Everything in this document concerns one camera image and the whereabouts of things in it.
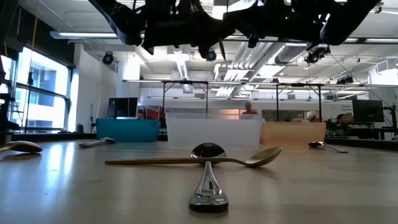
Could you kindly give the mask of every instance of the wooden table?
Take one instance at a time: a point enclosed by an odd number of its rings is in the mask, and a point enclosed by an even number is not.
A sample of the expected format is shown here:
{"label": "wooden table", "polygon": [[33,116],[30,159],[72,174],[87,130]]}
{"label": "wooden table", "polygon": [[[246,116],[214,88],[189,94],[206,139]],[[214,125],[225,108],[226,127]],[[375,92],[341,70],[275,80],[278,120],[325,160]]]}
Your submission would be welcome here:
{"label": "wooden table", "polygon": [[[202,214],[188,209],[202,166],[104,165],[107,159],[185,157],[190,149],[170,150],[166,142],[40,145],[41,157],[0,155],[0,223],[398,223],[394,152],[289,147],[261,169],[219,164],[214,173],[229,212]],[[242,159],[254,153],[227,152]]]}

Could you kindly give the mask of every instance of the ceiling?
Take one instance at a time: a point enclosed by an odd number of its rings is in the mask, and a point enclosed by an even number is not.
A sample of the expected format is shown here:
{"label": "ceiling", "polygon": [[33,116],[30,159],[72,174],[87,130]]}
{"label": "ceiling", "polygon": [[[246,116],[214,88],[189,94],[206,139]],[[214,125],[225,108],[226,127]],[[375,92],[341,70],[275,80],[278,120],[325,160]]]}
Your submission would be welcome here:
{"label": "ceiling", "polygon": [[[203,8],[211,14],[213,0],[201,0]],[[398,12],[398,1],[383,0],[383,9]],[[36,1],[20,0],[20,5],[34,14]],[[39,18],[52,26],[57,31],[73,32],[112,32],[103,16],[87,0],[40,0]],[[397,14],[370,13],[364,22],[352,34],[355,37],[398,37]],[[144,78],[164,77],[170,74],[171,70],[177,69],[177,64],[167,58],[167,47],[156,47],[155,54],[150,55],[141,47],[124,46],[119,40],[89,40],[85,44],[85,50],[101,60],[105,51],[113,51],[118,60],[129,60],[135,51],[145,61],[141,67],[141,74]],[[245,52],[247,48],[241,47],[241,42],[224,42],[226,62],[233,63],[238,53],[247,57],[255,54],[255,51]],[[203,60],[197,48],[190,47],[190,60],[186,61],[187,70],[213,72],[217,63],[224,63],[221,60],[218,45],[214,46],[218,59],[215,62]],[[280,82],[326,82],[335,83],[330,77],[338,75],[345,69],[353,70],[354,76],[361,82],[366,82],[368,68],[375,66],[374,63],[381,62],[386,57],[398,58],[398,45],[341,45],[331,47],[334,58],[329,55],[318,64],[306,69],[303,57],[297,57],[287,67],[274,76]],[[256,62],[253,70],[256,72],[265,61],[261,60],[269,54],[264,51],[261,58]]]}

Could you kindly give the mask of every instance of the spoon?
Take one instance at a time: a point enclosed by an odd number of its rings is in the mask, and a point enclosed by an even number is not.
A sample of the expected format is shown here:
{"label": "spoon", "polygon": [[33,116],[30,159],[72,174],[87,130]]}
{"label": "spoon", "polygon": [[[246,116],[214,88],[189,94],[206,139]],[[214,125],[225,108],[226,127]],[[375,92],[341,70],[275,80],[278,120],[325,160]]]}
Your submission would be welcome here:
{"label": "spoon", "polygon": [[319,147],[319,146],[323,146],[323,147],[327,147],[327,148],[329,148],[329,149],[335,150],[336,152],[339,152],[339,153],[348,153],[348,151],[346,151],[346,150],[336,149],[336,148],[334,148],[334,147],[327,146],[324,142],[311,142],[311,143],[309,143],[308,145],[309,145],[310,147]]}
{"label": "spoon", "polygon": [[90,143],[79,143],[79,147],[93,147],[93,146],[100,146],[102,144],[113,144],[114,140],[111,138],[101,138],[99,141],[93,141]]}
{"label": "spoon", "polygon": [[[226,154],[222,147],[214,143],[203,143],[194,148],[191,157],[226,157]],[[206,161],[201,181],[189,199],[189,208],[197,212],[223,212],[228,205],[228,197],[217,183],[211,162]]]}
{"label": "spoon", "polygon": [[14,141],[7,143],[4,145],[4,147],[0,148],[0,152],[6,152],[8,150],[36,153],[43,151],[43,148],[41,148],[38,144],[28,141]]}
{"label": "spoon", "polygon": [[233,158],[161,158],[161,159],[125,159],[118,161],[105,161],[108,165],[155,165],[155,164],[195,164],[210,161],[214,162],[235,162],[248,167],[259,167],[272,162],[279,156],[282,147],[273,147],[264,151],[258,152],[250,157],[245,162]]}

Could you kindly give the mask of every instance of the plastic container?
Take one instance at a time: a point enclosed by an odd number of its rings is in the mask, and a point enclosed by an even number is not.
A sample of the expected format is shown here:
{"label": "plastic container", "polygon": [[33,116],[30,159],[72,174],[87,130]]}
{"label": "plastic container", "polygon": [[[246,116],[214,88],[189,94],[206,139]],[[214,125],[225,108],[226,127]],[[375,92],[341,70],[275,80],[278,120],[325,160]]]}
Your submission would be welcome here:
{"label": "plastic container", "polygon": [[261,115],[166,114],[169,148],[192,150],[212,142],[224,150],[259,149]]}
{"label": "plastic container", "polygon": [[97,119],[97,138],[112,138],[116,142],[155,142],[160,123],[154,120]]}

